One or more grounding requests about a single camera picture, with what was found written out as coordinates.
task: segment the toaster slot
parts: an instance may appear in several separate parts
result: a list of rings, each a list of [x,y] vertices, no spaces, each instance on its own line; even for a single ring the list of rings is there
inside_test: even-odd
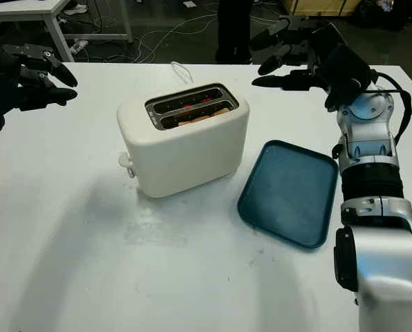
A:
[[[148,100],[144,107],[154,127],[166,130],[181,123],[203,120],[221,109],[238,108],[236,98],[220,83],[200,86]]]
[[[165,114],[176,109],[184,109],[204,102],[217,100],[223,96],[218,88],[211,88],[199,92],[184,92],[181,95],[172,95],[171,99],[157,102],[153,105],[153,110],[157,114]]]
[[[207,106],[203,107],[193,108],[186,112],[162,118],[160,120],[160,123],[164,129],[171,129],[183,125],[188,125],[189,123],[205,120],[210,117],[231,111],[232,109],[234,109],[232,104],[227,100],[223,100],[221,102],[208,104]]]

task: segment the white table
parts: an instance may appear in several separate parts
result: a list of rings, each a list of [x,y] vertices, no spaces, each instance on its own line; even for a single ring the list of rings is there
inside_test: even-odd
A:
[[[340,182],[328,240],[314,252],[254,231],[236,211],[268,140],[330,153],[339,129],[322,91],[253,87],[255,66],[188,65],[196,82],[230,81],[250,103],[243,161],[235,174],[148,199],[117,164],[115,112],[184,84],[170,65],[69,68],[76,100],[13,111],[0,133],[0,332],[357,331],[354,295],[333,272]],[[400,67],[378,69],[412,94]],[[393,128],[401,107],[395,98]],[[412,202],[412,121],[398,151]]]
[[[126,34],[92,34],[66,35],[60,30],[56,16],[62,11],[69,0],[18,0],[0,3],[0,21],[44,21],[53,38],[62,61],[73,62],[65,39],[126,39],[132,42],[133,36],[129,24],[125,0],[119,0]]]

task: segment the shoe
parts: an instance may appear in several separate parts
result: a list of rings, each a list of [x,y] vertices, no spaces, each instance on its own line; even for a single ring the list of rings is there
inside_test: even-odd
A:
[[[237,47],[234,64],[251,64],[252,63],[252,54],[250,52],[249,46]]]
[[[218,48],[215,53],[215,61],[217,64],[233,64],[235,57],[235,48]]]
[[[88,11],[88,6],[85,5],[76,5],[74,8],[64,10],[63,13],[68,16],[75,14],[84,14]]]
[[[252,54],[247,47],[237,47],[231,49],[219,48],[215,54],[217,64],[251,64]]]

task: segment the black pants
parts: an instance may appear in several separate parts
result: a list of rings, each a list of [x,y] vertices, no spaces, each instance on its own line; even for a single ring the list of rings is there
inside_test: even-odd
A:
[[[231,57],[235,52],[249,52],[250,11],[253,0],[220,0],[218,6],[219,58]]]

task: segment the white toaster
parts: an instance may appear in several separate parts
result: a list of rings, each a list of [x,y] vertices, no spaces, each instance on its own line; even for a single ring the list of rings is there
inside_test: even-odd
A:
[[[247,102],[221,83],[136,98],[117,112],[128,150],[119,162],[150,197],[181,192],[237,169],[248,118]]]

